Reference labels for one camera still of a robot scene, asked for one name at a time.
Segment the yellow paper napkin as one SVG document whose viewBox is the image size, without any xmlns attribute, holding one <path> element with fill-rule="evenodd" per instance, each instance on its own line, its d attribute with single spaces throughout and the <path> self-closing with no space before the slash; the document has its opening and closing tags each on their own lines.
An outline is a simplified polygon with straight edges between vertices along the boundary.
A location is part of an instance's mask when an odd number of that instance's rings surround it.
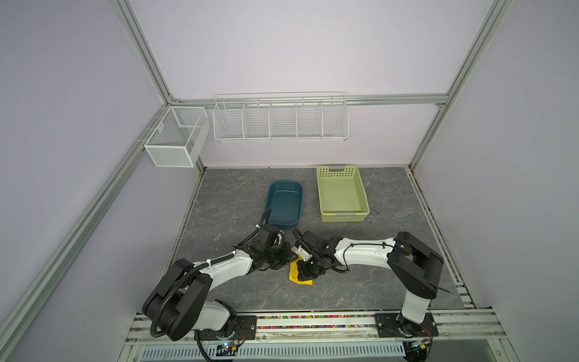
<svg viewBox="0 0 579 362">
<path fill-rule="evenodd" d="M 298 284 L 298 285 L 312 286 L 313 285 L 312 280 L 302 281 L 299 279 L 298 261 L 302 261 L 301 256 L 299 256 L 297 260 L 292 261 L 290 264 L 289 280 L 293 283 Z"/>
</svg>

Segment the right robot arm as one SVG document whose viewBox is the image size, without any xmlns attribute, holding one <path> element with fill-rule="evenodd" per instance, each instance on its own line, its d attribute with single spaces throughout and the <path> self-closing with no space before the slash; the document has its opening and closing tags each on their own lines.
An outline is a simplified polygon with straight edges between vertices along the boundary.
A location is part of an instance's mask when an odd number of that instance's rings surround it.
<svg viewBox="0 0 579 362">
<path fill-rule="evenodd" d="M 406 291 L 398 313 L 376 315 L 378 334 L 407 339 L 438 335 L 429 312 L 431 301 L 443 289 L 440 276 L 444 261 L 437 251 L 409 232 L 377 241 L 337 237 L 327 240 L 296 228 L 292 233 L 296 238 L 294 252 L 301 257 L 296 262 L 299 281 L 312 281 L 328 270 L 348 273 L 353 265 L 390 269 Z"/>
</svg>

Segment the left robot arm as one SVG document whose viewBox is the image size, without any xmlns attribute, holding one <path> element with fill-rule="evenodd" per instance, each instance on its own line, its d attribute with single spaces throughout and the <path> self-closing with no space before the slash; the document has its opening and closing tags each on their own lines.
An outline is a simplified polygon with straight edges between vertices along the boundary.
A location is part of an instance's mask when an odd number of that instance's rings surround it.
<svg viewBox="0 0 579 362">
<path fill-rule="evenodd" d="M 297 259 L 284 232 L 268 222 L 270 215 L 268 208 L 231 252 L 200 262 L 182 258 L 170 266 L 143 303 L 151 337 L 178 341 L 190 330 L 211 330 L 220 338 L 235 335 L 238 313 L 221 300 L 209 301 L 209 293 L 235 278 L 279 270 Z"/>
</svg>

